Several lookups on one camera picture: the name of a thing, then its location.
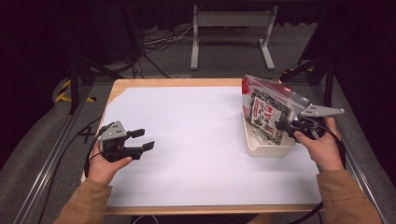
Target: wooden table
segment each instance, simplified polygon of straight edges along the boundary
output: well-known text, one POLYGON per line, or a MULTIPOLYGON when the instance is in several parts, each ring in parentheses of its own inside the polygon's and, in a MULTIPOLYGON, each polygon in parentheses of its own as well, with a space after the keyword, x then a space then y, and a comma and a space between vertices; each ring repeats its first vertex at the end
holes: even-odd
MULTIPOLYGON (((178 79, 119 79, 114 83, 107 106, 129 88, 146 87, 240 87, 240 78, 178 78, 178 79)), ((180 214, 258 214, 310 211, 311 204, 238 204, 238 205, 190 205, 190 206, 111 206, 108 215, 180 215, 180 214)))

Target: metal stand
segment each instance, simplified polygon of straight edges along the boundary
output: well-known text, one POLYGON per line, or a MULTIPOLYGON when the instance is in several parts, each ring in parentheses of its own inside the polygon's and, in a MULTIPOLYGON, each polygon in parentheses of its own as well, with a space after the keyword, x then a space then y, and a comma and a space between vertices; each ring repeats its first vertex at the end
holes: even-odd
POLYGON ((70 115, 75 112, 78 104, 80 103, 78 91, 79 80, 81 80, 84 85, 92 85, 95 82, 95 78, 92 74, 92 71, 90 70, 90 67, 94 67, 106 76, 112 77, 114 79, 124 78, 88 58, 75 55, 74 59, 71 60, 70 63, 70 80, 72 88, 72 107, 69 112, 70 115))
POLYGON ((276 18, 277 7, 273 7, 272 11, 199 11, 197 6, 194 6, 192 28, 193 41, 191 53, 191 70, 198 69, 198 53, 199 53, 199 26, 265 26, 266 35, 264 39, 259 40, 262 55, 268 70, 274 70, 275 66, 272 61, 270 52, 268 50, 268 41, 274 26, 276 18))
POLYGON ((332 64, 332 60, 327 57, 317 58, 315 60, 309 61, 296 69, 288 72, 286 75, 283 75, 280 78, 280 81, 284 82, 292 77, 295 77, 301 74, 304 70, 314 67, 312 73, 306 79, 308 85, 317 86, 323 77, 326 75, 326 84, 325 84, 325 92, 324 92, 324 105, 328 107, 332 107, 332 82, 334 77, 334 65, 332 64))

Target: metal frame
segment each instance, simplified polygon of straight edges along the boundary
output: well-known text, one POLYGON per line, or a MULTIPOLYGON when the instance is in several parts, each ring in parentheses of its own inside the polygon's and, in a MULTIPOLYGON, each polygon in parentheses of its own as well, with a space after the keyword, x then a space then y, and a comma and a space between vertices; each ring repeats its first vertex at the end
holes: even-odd
POLYGON ((66 145, 66 139, 72 129, 73 125, 76 122, 78 114, 85 102, 88 98, 89 93, 91 92, 92 86, 84 86, 82 88, 82 94, 80 95, 79 104, 75 110, 75 113, 70 115, 64 126, 62 127, 61 133, 58 136, 58 139, 55 142, 52 150, 47 157, 46 162, 44 163, 41 171, 38 173, 37 178, 35 179, 35 183, 33 184, 28 196, 26 197, 20 211, 14 219, 14 224, 22 224, 27 223, 29 221, 30 215, 32 215, 35 210, 35 206, 40 199, 41 194, 43 193, 47 183, 49 182, 54 170, 57 161, 62 155, 64 147, 66 145))
POLYGON ((266 35, 264 39, 259 39, 259 44, 268 70, 274 70, 268 41, 274 27, 276 12, 277 7, 272 7, 272 11, 199 11, 198 7, 194 6, 191 70, 198 69, 198 28, 200 26, 266 26, 266 35))

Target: gray floor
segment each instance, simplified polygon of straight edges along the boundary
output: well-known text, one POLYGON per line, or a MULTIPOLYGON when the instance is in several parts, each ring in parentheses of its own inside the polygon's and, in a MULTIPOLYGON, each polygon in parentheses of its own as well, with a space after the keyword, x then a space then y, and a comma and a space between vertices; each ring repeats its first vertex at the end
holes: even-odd
MULTIPOLYGON (((221 29, 207 30, 200 37, 200 61, 196 71, 190 70, 191 41, 184 40, 163 51, 154 51, 148 56, 171 77, 242 77, 246 74, 256 77, 280 77, 282 71, 297 66, 304 47, 315 30, 315 25, 275 27, 269 44, 276 70, 268 71, 263 61, 258 45, 258 39, 263 36, 263 30, 249 28, 242 34, 234 34, 221 29)), ((143 76, 162 77, 145 58, 139 59, 143 76)), ((132 70, 122 73, 131 77, 132 70)), ((59 92, 54 90, 54 97, 59 92)), ((86 103, 78 112, 76 120, 70 129, 65 142, 90 121, 100 117, 105 109, 107 97, 111 91, 112 81, 99 77, 89 95, 96 97, 96 102, 86 103)), ((292 89, 301 95, 316 101, 310 88, 301 82, 291 82, 292 89)), ((337 118, 337 124, 353 156, 359 165, 363 177, 367 179, 369 190, 374 195, 386 223, 396 223, 396 191, 389 181, 380 164, 377 162, 359 123, 356 121, 342 90, 335 82, 333 106, 343 107, 345 115, 337 118)), ((6 165, 0 171, 2 186, 0 188, 0 223, 12 223, 23 205, 25 198, 35 183, 36 177, 46 162, 48 155, 59 140, 59 134, 70 117, 68 112, 70 103, 59 102, 25 135, 6 165)), ((98 122, 92 125, 93 132, 98 122)), ((74 189, 69 188, 77 183, 81 176, 84 157, 92 137, 84 143, 85 137, 79 136, 72 142, 64 154, 42 223, 51 223, 59 214, 62 206, 67 202, 74 189)), ((27 223, 37 223, 41 207, 45 200, 44 190, 37 195, 39 200, 33 205, 33 212, 27 223)), ((275 214, 274 223, 288 223, 300 217, 302 213, 275 214)), ((130 217, 106 217, 105 223, 130 223, 130 217)), ((314 216, 305 223, 318 223, 314 216)))

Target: person's arm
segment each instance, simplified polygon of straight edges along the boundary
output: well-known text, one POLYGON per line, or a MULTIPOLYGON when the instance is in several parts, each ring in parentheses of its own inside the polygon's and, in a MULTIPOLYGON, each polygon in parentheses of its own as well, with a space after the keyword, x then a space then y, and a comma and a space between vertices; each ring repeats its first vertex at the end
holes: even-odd
MULTIPOLYGON (((92 155, 99 152, 96 144, 92 155)), ((131 161, 130 157, 115 162, 108 162, 102 155, 93 157, 88 178, 74 192, 54 223, 102 223, 112 188, 108 184, 114 174, 131 161)))
MULTIPOLYGON (((341 139, 334 118, 325 118, 325 123, 341 139)), ((380 224, 381 219, 373 204, 344 168, 332 136, 325 133, 319 140, 312 140, 303 133, 294 135, 308 148, 311 159, 321 170, 317 178, 326 224, 380 224)))

